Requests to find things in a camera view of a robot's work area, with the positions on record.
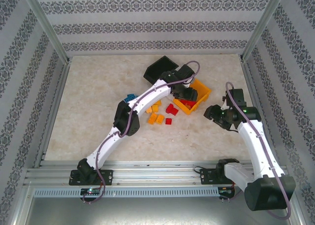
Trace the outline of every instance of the blue block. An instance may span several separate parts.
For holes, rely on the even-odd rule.
[[[136,96],[135,94],[129,94],[129,95],[127,95],[127,98],[125,98],[124,99],[124,101],[126,102],[126,103],[128,103],[129,101],[131,101],[131,100],[133,100],[133,99],[135,99],[135,98],[137,98],[138,96]]]

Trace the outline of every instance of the metal bar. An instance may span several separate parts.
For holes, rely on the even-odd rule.
[[[38,19],[39,23],[41,24],[42,28],[44,29],[45,33],[47,34],[50,42],[53,44],[59,57],[61,58],[63,63],[65,63],[66,61],[68,61],[69,57],[66,54],[66,52],[63,48],[63,45],[59,41],[57,34],[56,34],[54,28],[52,27],[52,25],[50,24],[50,22],[49,22],[46,14],[45,14],[43,8],[41,7],[40,3],[38,2],[38,0],[26,0],[26,1],[29,4],[29,6],[31,7],[35,16],[37,17],[37,19]]]
[[[292,225],[299,224],[299,225],[306,225],[304,215],[302,213],[299,201],[297,200],[296,193],[294,192],[291,200],[291,217],[289,218],[289,221]]]
[[[248,69],[247,63],[241,60],[241,67],[242,67],[243,74],[244,74],[244,77],[245,77],[245,82],[246,82],[246,85],[247,85],[247,89],[248,89],[248,91],[250,93],[250,97],[251,97],[251,100],[252,100],[252,105],[254,107],[256,107],[258,110],[261,110],[261,106],[259,104],[258,95],[257,95],[257,93],[255,91],[255,87],[254,87],[252,78],[251,78],[251,76],[249,74],[249,69]]]
[[[127,167],[127,166],[138,166],[138,167],[147,167],[147,166],[156,166],[156,167],[182,167],[182,166],[201,166],[201,165],[209,165],[216,166],[218,161],[106,161],[102,168],[106,168],[108,166],[113,167]],[[243,160],[240,162],[241,164],[249,164],[251,165],[250,160]],[[73,166],[76,168],[78,165],[78,161],[42,161],[40,163],[41,168],[43,167],[54,167],[54,166]]]
[[[281,0],[269,0],[269,3],[267,4],[267,7],[265,11],[263,12],[255,30],[253,31],[249,41],[247,42],[247,45],[242,53],[242,60],[246,61],[250,54],[252,53],[252,50],[254,49],[258,39],[260,38],[262,32],[266,28],[272,14],[276,10],[279,2]]]
[[[36,189],[35,198],[79,198],[80,188],[50,188]],[[144,197],[209,197],[220,196],[217,187],[187,187],[187,188],[106,188],[103,197],[107,198],[144,198]]]
[[[45,166],[27,170],[24,187],[67,188],[70,172],[76,169],[73,161],[43,161]],[[252,172],[249,161],[241,162],[244,168]],[[202,186],[200,175],[193,171],[194,167],[215,168],[216,163],[208,161],[160,161],[160,162],[116,162],[108,161],[102,169],[114,171],[111,187],[191,187]]]
[[[66,67],[63,69],[63,73],[62,73],[62,78],[60,80],[59,86],[58,86],[58,90],[57,90],[57,95],[55,97],[55,101],[54,104],[52,106],[52,112],[49,116],[48,119],[48,127],[45,130],[44,136],[43,136],[43,141],[42,144],[39,148],[39,152],[38,152],[38,157],[36,159],[35,165],[34,167],[39,167],[40,162],[45,159],[45,156],[43,156],[43,152],[47,151],[48,145],[49,145],[49,141],[50,141],[50,137],[51,134],[53,132],[53,127],[55,124],[55,120],[57,117],[57,112],[60,106],[60,102],[61,102],[61,98],[63,96],[63,90],[65,87],[65,83],[69,74],[69,69],[70,69],[70,64],[67,63],[65,64]]]
[[[15,208],[14,216],[11,221],[11,225],[26,224],[32,200],[34,198],[34,192],[34,188],[22,188],[21,194],[19,196],[19,201],[17,207]]]

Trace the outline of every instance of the toy block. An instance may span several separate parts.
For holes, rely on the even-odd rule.
[[[191,110],[191,107],[188,104],[185,104],[185,107],[189,110]]]
[[[135,94],[129,94],[129,95],[127,95],[127,98],[124,99],[124,101],[125,101],[126,103],[128,103],[129,101],[134,100],[134,99],[137,98],[137,97],[138,97],[138,96],[136,96]]]
[[[165,124],[166,125],[172,125],[172,119],[171,118],[165,118]]]
[[[191,101],[191,100],[185,100],[185,99],[181,99],[180,102],[185,106],[186,105],[190,106],[189,109],[191,109],[197,103],[197,101]]]
[[[146,113],[152,113],[152,107],[148,108],[148,109],[146,110]]]
[[[155,103],[157,106],[161,106],[162,105],[162,102],[161,100],[159,100],[158,102]]]
[[[164,116],[162,114],[159,114],[157,119],[156,119],[156,123],[162,124],[163,120],[164,120]]]
[[[174,108],[173,104],[170,104],[167,108],[166,108],[166,113],[171,113],[172,109]]]
[[[178,109],[177,108],[173,108],[171,110],[171,114],[173,114],[174,116],[176,116],[177,113],[178,113]]]
[[[148,119],[148,123],[153,125],[154,122],[156,121],[157,117],[158,117],[158,115],[156,113],[152,113],[150,118]]]
[[[156,104],[152,105],[152,112],[154,112],[154,113],[158,112],[158,105],[156,105]]]

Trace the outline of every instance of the red block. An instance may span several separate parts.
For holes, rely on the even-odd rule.
[[[171,114],[173,114],[174,116],[176,116],[177,113],[178,113],[178,109],[173,108],[173,109],[171,110]]]
[[[190,100],[184,100],[184,99],[181,99],[180,102],[181,102],[183,105],[188,105],[188,106],[190,106],[190,108],[192,108],[192,107],[197,103],[197,101],[190,101]]]
[[[166,108],[166,113],[171,113],[172,109],[174,108],[173,104],[169,104],[169,106]]]
[[[166,125],[172,125],[172,119],[171,118],[165,118],[165,124]]]

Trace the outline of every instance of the black mounting bracket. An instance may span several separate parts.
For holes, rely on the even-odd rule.
[[[233,182],[226,177],[219,177],[216,169],[203,168],[200,170],[200,179],[202,185],[218,185],[218,184],[233,184]]]
[[[235,196],[235,188],[234,187],[218,187],[219,194],[223,195],[220,196],[220,199],[226,199],[226,198],[233,198]]]
[[[113,182],[113,170],[100,170],[101,175],[105,180],[106,186],[111,186]],[[101,179],[97,175],[96,178],[90,182],[87,181],[79,170],[72,170],[69,178],[70,186],[100,186]]]

